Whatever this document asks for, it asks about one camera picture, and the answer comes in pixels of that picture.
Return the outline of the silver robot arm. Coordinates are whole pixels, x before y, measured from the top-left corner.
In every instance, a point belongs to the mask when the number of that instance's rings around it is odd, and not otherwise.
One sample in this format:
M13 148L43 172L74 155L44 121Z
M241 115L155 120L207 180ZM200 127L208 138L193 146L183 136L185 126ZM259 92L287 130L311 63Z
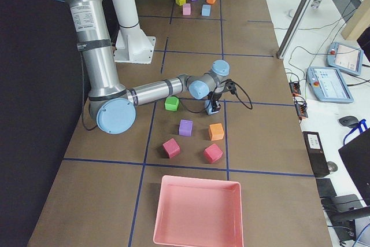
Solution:
M150 63L156 40L140 27L135 0L58 0L69 5L77 34L77 49L91 90L89 113L108 134L127 131L136 118L136 107L189 92L206 98L207 108L220 109L219 98L234 92L230 66L217 60L202 76L182 74L131 89L120 83L117 62Z

